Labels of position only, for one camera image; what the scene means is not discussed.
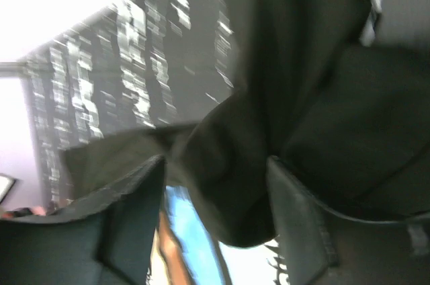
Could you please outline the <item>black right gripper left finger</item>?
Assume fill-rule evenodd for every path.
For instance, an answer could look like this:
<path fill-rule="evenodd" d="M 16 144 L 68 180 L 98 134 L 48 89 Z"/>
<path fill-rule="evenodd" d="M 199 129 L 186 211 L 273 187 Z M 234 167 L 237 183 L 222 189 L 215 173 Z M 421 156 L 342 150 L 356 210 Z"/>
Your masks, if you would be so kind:
<path fill-rule="evenodd" d="M 145 284 L 164 172 L 154 156 L 54 214 L 1 220 L 1 283 Z"/>

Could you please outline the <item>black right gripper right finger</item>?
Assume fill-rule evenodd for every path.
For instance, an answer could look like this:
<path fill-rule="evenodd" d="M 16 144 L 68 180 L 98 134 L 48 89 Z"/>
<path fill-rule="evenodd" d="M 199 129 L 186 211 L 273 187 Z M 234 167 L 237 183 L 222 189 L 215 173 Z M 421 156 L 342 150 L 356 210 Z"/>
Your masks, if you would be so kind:
<path fill-rule="evenodd" d="M 429 213 L 320 196 L 277 157 L 267 160 L 267 185 L 291 284 L 429 283 Z"/>

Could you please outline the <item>black printed t-shirt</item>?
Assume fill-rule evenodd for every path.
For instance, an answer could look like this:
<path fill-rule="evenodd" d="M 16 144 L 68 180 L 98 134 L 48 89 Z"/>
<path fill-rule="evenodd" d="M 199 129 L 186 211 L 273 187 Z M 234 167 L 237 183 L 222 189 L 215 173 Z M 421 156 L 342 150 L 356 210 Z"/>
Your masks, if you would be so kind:
<path fill-rule="evenodd" d="M 320 196 L 429 213 L 429 0 L 252 0 L 230 21 L 232 93 L 181 144 L 162 153 L 161 134 L 141 130 L 64 155 L 109 182 L 164 155 L 168 180 L 235 247 L 279 235 L 270 157 Z"/>

